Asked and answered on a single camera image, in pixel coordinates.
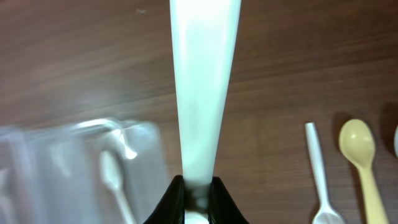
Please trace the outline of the white wide-handled spoon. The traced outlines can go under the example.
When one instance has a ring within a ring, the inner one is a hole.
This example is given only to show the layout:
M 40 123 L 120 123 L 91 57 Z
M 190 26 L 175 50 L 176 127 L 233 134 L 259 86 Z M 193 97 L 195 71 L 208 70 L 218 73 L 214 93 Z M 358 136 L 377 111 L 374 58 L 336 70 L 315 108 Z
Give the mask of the white wide-handled spoon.
M 241 1 L 171 0 L 170 21 L 185 223 L 208 223 L 221 123 Z

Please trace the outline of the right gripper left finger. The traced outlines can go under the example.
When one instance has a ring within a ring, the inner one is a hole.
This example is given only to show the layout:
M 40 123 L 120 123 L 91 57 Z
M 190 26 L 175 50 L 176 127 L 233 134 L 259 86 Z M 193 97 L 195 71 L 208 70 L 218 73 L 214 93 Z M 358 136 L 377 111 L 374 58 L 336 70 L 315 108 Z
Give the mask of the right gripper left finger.
M 181 175 L 176 175 L 155 210 L 144 224 L 184 224 L 185 186 Z

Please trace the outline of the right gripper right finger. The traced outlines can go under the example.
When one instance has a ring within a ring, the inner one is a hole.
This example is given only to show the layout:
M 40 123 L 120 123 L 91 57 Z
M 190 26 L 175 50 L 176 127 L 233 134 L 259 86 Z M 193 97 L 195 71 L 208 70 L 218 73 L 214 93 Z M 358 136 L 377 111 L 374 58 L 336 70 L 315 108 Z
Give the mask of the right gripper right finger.
M 219 177 L 213 177 L 208 204 L 209 224 L 249 224 Z

